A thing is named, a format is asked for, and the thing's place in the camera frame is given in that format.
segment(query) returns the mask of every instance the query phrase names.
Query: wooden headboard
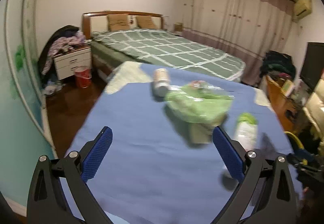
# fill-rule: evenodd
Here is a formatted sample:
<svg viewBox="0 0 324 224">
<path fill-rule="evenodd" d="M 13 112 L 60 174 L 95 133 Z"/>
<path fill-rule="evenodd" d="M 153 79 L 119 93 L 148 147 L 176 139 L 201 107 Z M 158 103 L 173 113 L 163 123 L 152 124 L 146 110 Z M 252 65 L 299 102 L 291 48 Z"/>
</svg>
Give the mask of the wooden headboard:
<svg viewBox="0 0 324 224">
<path fill-rule="evenodd" d="M 161 29 L 163 29 L 163 16 L 162 16 L 162 14 L 143 13 L 143 12 L 127 12 L 127 11 L 91 12 L 91 13 L 84 13 L 82 15 L 82 32 L 85 35 L 86 39 L 91 38 L 91 18 L 92 17 L 106 17 L 109 14 L 129 14 L 129 15 L 133 15 L 133 16 L 150 15 L 153 18 L 159 18 L 160 19 L 160 26 L 161 26 Z"/>
</svg>

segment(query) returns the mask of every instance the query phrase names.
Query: curtain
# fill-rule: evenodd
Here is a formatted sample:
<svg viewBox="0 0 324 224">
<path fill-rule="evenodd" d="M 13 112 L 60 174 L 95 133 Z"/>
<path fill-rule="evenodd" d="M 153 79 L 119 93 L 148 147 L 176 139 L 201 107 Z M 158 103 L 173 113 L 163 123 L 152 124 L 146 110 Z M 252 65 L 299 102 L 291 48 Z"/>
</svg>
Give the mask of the curtain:
<svg viewBox="0 0 324 224">
<path fill-rule="evenodd" d="M 281 52 L 292 24 L 290 0 L 184 0 L 183 37 L 242 59 L 242 81 L 259 79 L 266 52 Z"/>
</svg>

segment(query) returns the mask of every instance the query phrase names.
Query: air conditioner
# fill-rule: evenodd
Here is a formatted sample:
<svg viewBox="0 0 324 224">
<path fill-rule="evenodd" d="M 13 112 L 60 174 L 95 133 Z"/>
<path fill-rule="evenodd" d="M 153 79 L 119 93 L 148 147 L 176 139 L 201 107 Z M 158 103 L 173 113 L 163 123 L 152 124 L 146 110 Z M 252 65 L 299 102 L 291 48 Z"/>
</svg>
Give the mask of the air conditioner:
<svg viewBox="0 0 324 224">
<path fill-rule="evenodd" d="M 294 21 L 298 21 L 312 12 L 311 0 L 298 0 L 294 6 Z"/>
</svg>

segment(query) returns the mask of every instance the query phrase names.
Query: green plastic bag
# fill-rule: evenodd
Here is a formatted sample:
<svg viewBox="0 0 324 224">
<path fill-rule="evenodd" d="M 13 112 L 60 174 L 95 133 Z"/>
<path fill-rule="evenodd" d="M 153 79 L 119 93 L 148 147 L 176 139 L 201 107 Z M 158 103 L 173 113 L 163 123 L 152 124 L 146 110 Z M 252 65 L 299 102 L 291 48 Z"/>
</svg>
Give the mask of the green plastic bag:
<svg viewBox="0 0 324 224">
<path fill-rule="evenodd" d="M 165 99 L 180 119 L 218 126 L 223 122 L 234 97 L 224 95 L 220 88 L 214 88 L 202 81 L 193 81 L 189 85 L 170 90 Z"/>
</svg>

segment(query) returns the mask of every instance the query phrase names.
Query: brown pillow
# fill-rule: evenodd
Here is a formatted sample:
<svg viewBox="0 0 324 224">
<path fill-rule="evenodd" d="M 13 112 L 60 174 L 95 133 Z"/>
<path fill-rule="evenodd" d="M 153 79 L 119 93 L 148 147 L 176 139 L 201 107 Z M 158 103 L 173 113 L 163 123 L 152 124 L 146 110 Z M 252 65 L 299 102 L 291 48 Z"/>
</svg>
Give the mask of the brown pillow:
<svg viewBox="0 0 324 224">
<path fill-rule="evenodd" d="M 109 14 L 108 15 L 108 30 L 129 30 L 128 14 Z"/>
<path fill-rule="evenodd" d="M 153 23 L 150 15 L 139 15 L 136 17 L 137 25 L 140 28 L 156 29 L 157 26 Z"/>
</svg>

